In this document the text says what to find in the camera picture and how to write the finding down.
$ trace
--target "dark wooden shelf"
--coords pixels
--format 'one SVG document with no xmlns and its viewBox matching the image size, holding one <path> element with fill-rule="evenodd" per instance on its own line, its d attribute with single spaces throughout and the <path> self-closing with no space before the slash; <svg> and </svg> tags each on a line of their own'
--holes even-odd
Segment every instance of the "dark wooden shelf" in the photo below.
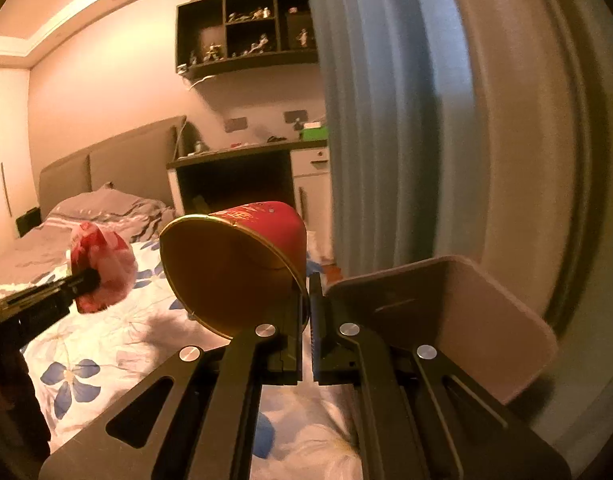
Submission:
<svg viewBox="0 0 613 480">
<path fill-rule="evenodd" d="M 233 12 L 246 14 L 265 7 L 273 14 L 270 18 L 226 21 Z M 293 7 L 299 9 L 299 15 L 295 17 L 288 15 Z M 249 68 L 317 63 L 317 48 L 310 23 L 308 0 L 197 0 L 182 4 L 178 6 L 175 66 L 188 66 L 192 54 L 203 59 L 213 43 L 222 46 L 224 59 L 189 66 L 182 74 L 184 78 L 196 81 L 209 75 Z M 309 30 L 311 40 L 308 48 L 297 48 L 299 45 L 294 37 L 298 35 L 299 27 Z M 250 49 L 262 34 L 269 39 L 268 52 L 230 57 L 233 53 L 241 54 Z"/>
<path fill-rule="evenodd" d="M 304 50 L 286 50 L 284 52 L 263 52 L 251 56 L 230 57 L 219 61 L 200 63 L 189 69 L 183 77 L 190 81 L 201 79 L 207 75 L 218 75 L 236 70 L 248 68 L 260 68 L 264 66 L 317 63 L 317 49 L 305 48 Z"/>
<path fill-rule="evenodd" d="M 274 22 L 275 16 L 271 16 L 270 18 L 258 18 L 257 20 L 241 20 L 240 22 L 226 22 L 226 27 L 231 27 L 231 25 L 242 25 L 244 23 L 257 23 L 257 22 Z"/>
<path fill-rule="evenodd" d="M 194 164 L 203 164 L 205 162 L 233 158 L 235 156 L 257 155 L 259 153 L 278 151 L 289 152 L 291 150 L 304 150 L 305 148 L 325 148 L 326 146 L 328 146 L 328 140 L 326 139 L 280 140 L 278 142 L 266 142 L 250 146 L 241 146 L 240 148 L 227 148 L 224 150 L 198 153 L 197 155 L 183 156 L 174 162 L 169 162 L 166 168 L 167 170 L 173 170 L 175 168 L 183 168 L 184 166 L 193 166 Z"/>
</svg>

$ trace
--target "red paper cup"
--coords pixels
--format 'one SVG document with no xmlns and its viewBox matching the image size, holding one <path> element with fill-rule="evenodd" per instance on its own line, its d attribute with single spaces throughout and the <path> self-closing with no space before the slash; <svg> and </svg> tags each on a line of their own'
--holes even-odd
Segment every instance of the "red paper cup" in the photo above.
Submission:
<svg viewBox="0 0 613 480">
<path fill-rule="evenodd" d="M 269 322 L 297 286 L 306 290 L 306 228 L 282 202 L 257 202 L 165 227 L 160 256 L 173 292 L 212 332 L 232 338 Z"/>
</svg>

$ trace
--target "red plastic bag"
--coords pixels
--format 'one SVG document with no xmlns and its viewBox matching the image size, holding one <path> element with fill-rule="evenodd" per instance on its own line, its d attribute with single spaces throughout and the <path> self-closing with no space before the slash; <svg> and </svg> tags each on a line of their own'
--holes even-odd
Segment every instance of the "red plastic bag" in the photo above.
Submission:
<svg viewBox="0 0 613 480">
<path fill-rule="evenodd" d="M 114 231 L 83 222 L 71 234 L 73 274 L 92 267 L 100 274 L 100 286 L 75 300 L 81 314 L 106 309 L 124 300 L 136 282 L 138 262 L 131 247 Z"/>
</svg>

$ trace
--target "pink wall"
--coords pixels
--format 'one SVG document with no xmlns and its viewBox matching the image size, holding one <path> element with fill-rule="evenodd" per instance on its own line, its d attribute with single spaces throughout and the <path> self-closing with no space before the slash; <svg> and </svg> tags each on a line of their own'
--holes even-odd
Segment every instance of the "pink wall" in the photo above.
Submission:
<svg viewBox="0 0 613 480">
<path fill-rule="evenodd" d="M 42 168 L 132 128 L 185 114 L 211 148 L 293 138 L 285 110 L 324 115 L 317 65 L 220 75 L 188 91 L 175 73 L 176 6 L 188 0 L 138 0 L 93 23 L 30 72 L 29 148 L 37 185 Z M 246 116 L 227 134 L 224 119 Z"/>
</svg>

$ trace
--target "headboard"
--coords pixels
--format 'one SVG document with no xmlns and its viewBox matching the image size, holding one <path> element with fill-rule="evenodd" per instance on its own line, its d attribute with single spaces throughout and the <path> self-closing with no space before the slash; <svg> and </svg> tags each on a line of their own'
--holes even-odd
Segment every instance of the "headboard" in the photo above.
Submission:
<svg viewBox="0 0 613 480">
<path fill-rule="evenodd" d="M 40 173 L 42 218 L 62 200 L 106 182 L 125 193 L 173 205 L 166 165 L 186 117 L 147 124 L 56 160 Z"/>
</svg>

